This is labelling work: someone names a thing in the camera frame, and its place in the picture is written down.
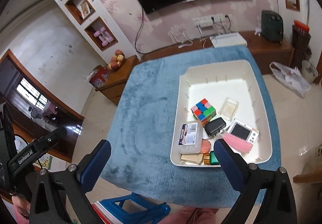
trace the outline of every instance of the pink wallpaper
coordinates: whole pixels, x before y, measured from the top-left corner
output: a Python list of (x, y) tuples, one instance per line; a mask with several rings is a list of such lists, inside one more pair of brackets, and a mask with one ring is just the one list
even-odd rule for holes
[[(141, 5), (137, 0), (101, 0), (121, 30), (134, 45), (140, 27)], [(192, 18), (223, 13), (231, 19), (231, 30), (254, 30), (263, 9), (278, 10), (277, 0), (199, 0), (172, 5), (149, 15), (144, 14), (144, 27), (137, 42), (137, 48), (149, 52), (185, 41), (183, 32), (189, 38), (199, 38)], [(211, 35), (221, 29), (202, 29), (202, 35)]]

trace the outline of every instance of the doorway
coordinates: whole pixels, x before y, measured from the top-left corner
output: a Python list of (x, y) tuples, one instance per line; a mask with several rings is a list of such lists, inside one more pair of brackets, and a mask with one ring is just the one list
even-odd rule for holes
[(31, 142), (65, 127), (67, 137), (49, 154), (71, 162), (84, 117), (41, 85), (10, 50), (0, 60), (0, 78), (0, 103), (9, 104), (15, 133)]

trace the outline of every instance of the wall outlet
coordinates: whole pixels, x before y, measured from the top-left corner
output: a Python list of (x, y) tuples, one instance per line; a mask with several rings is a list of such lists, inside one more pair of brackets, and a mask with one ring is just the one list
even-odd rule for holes
[(209, 16), (204, 16), (204, 17), (200, 17), (200, 18), (195, 18), (195, 19), (192, 19), (193, 22), (194, 22), (194, 26), (195, 27), (209, 27), (209, 23), (211, 22), (211, 25), (212, 26), (212, 17), (214, 18), (214, 22), (220, 22), (221, 21), (225, 21), (225, 15), (224, 14), (215, 14), (215, 15), (209, 15)]

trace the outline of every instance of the barcode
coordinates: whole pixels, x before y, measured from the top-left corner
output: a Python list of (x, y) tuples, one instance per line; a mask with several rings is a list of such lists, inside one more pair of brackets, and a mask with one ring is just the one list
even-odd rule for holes
[(197, 131), (197, 125), (198, 123), (191, 123), (188, 127), (187, 134), (193, 134)]

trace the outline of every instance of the blue towel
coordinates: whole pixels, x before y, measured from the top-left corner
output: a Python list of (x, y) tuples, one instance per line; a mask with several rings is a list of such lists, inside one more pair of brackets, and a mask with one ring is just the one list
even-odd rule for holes
[[(112, 154), (101, 177), (134, 193), (193, 207), (232, 207), (239, 196), (221, 168), (178, 167), (170, 161), (179, 76), (188, 67), (245, 59), (263, 96), (273, 155), (261, 169), (281, 166), (280, 138), (272, 101), (245, 46), (208, 48), (137, 65), (125, 86), (107, 139)], [(261, 203), (264, 193), (257, 198)]]

